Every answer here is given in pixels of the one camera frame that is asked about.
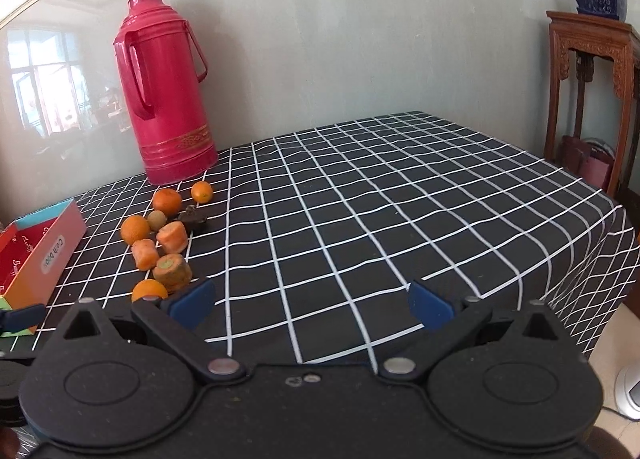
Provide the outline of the dark brown water chestnut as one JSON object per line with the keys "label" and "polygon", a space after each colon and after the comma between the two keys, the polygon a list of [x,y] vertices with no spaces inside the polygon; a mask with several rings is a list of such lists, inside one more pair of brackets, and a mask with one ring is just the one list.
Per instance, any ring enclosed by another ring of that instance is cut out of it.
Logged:
{"label": "dark brown water chestnut", "polygon": [[206,227],[207,216],[194,204],[191,204],[178,215],[178,221],[188,234],[199,234]]}

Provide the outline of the orange tangerine near gripper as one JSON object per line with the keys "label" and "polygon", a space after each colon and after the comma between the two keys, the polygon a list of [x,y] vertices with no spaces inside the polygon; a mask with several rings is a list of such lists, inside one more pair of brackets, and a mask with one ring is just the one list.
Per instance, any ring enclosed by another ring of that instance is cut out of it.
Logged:
{"label": "orange tangerine near gripper", "polygon": [[145,297],[159,297],[165,300],[168,297],[168,291],[163,283],[155,279],[141,280],[134,286],[134,289],[132,289],[131,302],[137,302]]}

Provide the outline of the carrot piece with top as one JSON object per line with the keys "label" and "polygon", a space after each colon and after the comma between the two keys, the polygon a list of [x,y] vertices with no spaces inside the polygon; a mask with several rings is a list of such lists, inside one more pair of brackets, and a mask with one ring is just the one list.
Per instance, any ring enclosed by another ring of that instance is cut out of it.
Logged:
{"label": "carrot piece with top", "polygon": [[181,254],[171,253],[161,257],[152,270],[153,278],[159,281],[169,293],[177,292],[190,285],[193,274],[188,262]]}

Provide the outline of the red cardboard box tray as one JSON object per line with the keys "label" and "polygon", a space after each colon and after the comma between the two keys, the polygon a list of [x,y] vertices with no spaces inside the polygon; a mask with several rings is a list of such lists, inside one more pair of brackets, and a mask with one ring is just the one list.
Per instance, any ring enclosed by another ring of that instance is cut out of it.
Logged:
{"label": "red cardboard box tray", "polygon": [[73,199],[14,220],[1,234],[1,308],[47,304],[86,223]]}

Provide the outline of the carrot piece left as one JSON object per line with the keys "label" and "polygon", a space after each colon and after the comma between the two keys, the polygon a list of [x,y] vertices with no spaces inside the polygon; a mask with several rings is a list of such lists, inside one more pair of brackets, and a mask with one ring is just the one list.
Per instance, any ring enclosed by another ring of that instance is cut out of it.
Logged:
{"label": "carrot piece left", "polygon": [[131,245],[131,254],[134,258],[134,265],[139,271],[150,271],[160,259],[155,241],[152,239],[140,239]]}

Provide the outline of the carrot piece upper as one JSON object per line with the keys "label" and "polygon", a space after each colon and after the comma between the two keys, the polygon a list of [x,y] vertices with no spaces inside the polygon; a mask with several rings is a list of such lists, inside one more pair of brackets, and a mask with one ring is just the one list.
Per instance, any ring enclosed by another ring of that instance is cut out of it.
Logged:
{"label": "carrot piece upper", "polygon": [[175,220],[157,231],[156,241],[165,254],[181,253],[188,246],[189,235],[183,223]]}

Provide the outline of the orange tangerine left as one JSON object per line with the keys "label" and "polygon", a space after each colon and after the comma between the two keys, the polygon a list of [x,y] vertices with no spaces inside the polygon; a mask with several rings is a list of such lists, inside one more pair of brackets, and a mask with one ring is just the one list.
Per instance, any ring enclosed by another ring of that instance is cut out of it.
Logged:
{"label": "orange tangerine left", "polygon": [[134,242],[145,239],[150,234],[149,222],[142,215],[131,215],[120,225],[120,237],[126,245],[133,245]]}

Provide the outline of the small yellowish round fruit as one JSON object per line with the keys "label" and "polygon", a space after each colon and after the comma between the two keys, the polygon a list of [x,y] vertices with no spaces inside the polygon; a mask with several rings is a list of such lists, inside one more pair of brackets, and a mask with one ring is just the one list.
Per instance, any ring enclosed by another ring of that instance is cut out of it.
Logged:
{"label": "small yellowish round fruit", "polygon": [[164,212],[160,210],[153,210],[146,216],[146,221],[148,222],[151,231],[153,231],[153,233],[157,233],[157,231],[167,224],[168,218]]}

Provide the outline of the orange tangerine upper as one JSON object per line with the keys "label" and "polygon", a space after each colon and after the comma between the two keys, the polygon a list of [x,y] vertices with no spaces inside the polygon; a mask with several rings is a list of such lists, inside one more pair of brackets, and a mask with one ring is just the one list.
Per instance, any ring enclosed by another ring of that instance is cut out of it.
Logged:
{"label": "orange tangerine upper", "polygon": [[164,213],[167,218],[175,217],[182,209],[182,197],[175,189],[159,189],[152,198],[152,208]]}

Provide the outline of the orange tangerine far right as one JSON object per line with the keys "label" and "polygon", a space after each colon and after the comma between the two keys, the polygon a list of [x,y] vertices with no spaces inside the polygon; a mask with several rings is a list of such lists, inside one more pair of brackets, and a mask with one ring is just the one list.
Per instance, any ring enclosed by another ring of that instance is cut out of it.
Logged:
{"label": "orange tangerine far right", "polygon": [[209,182],[201,180],[191,187],[191,197],[197,204],[208,203],[214,197],[214,188]]}

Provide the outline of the black white checkered tablecloth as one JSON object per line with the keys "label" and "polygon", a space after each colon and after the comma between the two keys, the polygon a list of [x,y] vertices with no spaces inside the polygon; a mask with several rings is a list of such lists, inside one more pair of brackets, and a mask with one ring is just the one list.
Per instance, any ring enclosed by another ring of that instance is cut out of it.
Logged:
{"label": "black white checkered tablecloth", "polygon": [[184,257],[215,286],[198,336],[244,361],[370,361],[419,330],[414,280],[547,303],[591,351],[639,274],[625,210],[559,167],[424,112],[224,150]]}

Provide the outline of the white electric appliance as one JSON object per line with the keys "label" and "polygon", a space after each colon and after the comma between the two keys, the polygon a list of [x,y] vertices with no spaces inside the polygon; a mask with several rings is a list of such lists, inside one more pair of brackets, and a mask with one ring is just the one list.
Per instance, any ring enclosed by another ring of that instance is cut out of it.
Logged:
{"label": "white electric appliance", "polygon": [[636,361],[620,369],[614,384],[617,411],[631,419],[640,420],[640,363]]}

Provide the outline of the dark red bag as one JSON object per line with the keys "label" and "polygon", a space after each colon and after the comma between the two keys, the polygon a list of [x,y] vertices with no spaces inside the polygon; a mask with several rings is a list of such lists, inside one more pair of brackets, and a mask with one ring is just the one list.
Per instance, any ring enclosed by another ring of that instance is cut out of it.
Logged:
{"label": "dark red bag", "polygon": [[614,150],[598,138],[564,136],[559,161],[562,167],[590,186],[605,190],[613,170]]}

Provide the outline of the red thermos flask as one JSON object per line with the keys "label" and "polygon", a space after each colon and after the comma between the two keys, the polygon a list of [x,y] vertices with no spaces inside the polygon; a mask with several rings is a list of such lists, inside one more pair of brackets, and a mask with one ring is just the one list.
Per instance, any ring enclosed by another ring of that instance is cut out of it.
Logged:
{"label": "red thermos flask", "polygon": [[213,166],[218,154],[200,93],[208,64],[188,20],[163,0],[128,0],[113,47],[150,183],[180,182]]}

